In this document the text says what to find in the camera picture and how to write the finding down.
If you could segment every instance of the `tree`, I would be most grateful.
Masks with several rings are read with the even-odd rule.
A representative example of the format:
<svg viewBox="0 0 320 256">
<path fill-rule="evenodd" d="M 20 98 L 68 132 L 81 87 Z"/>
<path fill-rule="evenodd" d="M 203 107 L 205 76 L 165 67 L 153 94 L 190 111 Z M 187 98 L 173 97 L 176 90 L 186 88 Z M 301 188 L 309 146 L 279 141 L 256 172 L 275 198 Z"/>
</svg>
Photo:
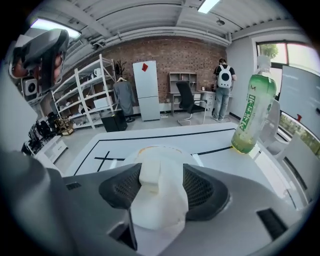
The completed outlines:
<svg viewBox="0 0 320 256">
<path fill-rule="evenodd" d="M 278 47 L 276 44 L 262 44 L 260 45 L 260 52 L 262 55 L 270 57 L 273 59 L 278 54 Z"/>
</svg>

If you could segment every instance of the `white backpack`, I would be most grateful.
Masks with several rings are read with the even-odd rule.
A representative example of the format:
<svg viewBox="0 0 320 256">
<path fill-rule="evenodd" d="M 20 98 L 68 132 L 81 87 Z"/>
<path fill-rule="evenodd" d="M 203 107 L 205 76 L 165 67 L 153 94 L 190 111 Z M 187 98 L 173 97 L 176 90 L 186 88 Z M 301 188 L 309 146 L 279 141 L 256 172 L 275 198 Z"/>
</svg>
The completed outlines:
<svg viewBox="0 0 320 256">
<path fill-rule="evenodd" d="M 230 89 L 232 87 L 232 76 L 231 76 L 231 73 L 229 71 L 230 66 L 227 66 L 226 68 L 224 68 L 224 66 L 219 65 L 219 67 L 221 68 L 221 71 L 220 71 L 219 76 L 218 76 L 217 85 L 220 88 L 228 88 L 228 89 Z"/>
</svg>

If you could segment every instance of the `black box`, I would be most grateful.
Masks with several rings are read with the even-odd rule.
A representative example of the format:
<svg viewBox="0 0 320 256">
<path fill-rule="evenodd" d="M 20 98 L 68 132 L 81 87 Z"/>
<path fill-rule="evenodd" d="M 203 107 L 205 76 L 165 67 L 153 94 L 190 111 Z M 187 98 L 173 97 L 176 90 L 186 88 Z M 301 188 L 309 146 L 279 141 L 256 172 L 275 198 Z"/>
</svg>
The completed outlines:
<svg viewBox="0 0 320 256">
<path fill-rule="evenodd" d="M 125 131 L 128 127 L 126 117 L 122 110 L 116 111 L 114 114 L 103 114 L 101 120 L 108 133 Z"/>
</svg>

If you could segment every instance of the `window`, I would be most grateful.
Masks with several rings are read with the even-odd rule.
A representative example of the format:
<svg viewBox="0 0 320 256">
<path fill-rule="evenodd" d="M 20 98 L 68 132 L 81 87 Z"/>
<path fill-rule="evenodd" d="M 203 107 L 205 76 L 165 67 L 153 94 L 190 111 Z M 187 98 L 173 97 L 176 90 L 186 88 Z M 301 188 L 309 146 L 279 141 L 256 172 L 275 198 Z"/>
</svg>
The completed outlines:
<svg viewBox="0 0 320 256">
<path fill-rule="evenodd" d="M 272 63 L 287 64 L 287 50 L 285 43 L 266 43 L 258 45 L 258 55 L 266 55 Z"/>
<path fill-rule="evenodd" d="M 282 112 L 279 121 L 279 128 L 293 137 L 296 133 L 301 140 L 312 150 L 312 152 L 320 159 L 320 142 L 319 140 L 301 123 L 293 119 L 291 116 Z"/>
<path fill-rule="evenodd" d="M 257 54 L 269 56 L 270 73 L 276 84 L 276 100 L 281 96 L 283 66 L 290 66 L 320 76 L 320 59 L 310 46 L 295 42 L 261 42 L 257 43 Z M 320 158 L 320 141 L 297 120 L 282 112 L 279 128 L 288 136 L 299 134 L 302 141 Z"/>
<path fill-rule="evenodd" d="M 276 100 L 279 100 L 282 83 L 283 65 L 302 69 L 320 76 L 320 59 L 315 49 L 294 42 L 257 43 L 258 56 L 266 55 L 271 59 L 270 73 L 276 84 Z"/>
<path fill-rule="evenodd" d="M 289 66 L 320 76 L 320 60 L 315 49 L 296 43 L 288 43 Z"/>
</svg>

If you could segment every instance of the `jeans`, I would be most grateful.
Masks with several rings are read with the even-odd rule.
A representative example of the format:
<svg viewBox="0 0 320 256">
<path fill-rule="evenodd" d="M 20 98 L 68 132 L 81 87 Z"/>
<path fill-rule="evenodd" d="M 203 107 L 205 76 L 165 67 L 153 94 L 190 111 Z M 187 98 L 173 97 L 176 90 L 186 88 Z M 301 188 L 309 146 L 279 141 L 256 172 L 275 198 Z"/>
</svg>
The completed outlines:
<svg viewBox="0 0 320 256">
<path fill-rule="evenodd" d="M 215 90 L 215 102 L 214 102 L 214 112 L 213 112 L 213 117 L 215 119 L 222 120 L 225 118 L 229 97 L 230 97 L 229 88 L 218 87 Z"/>
</svg>

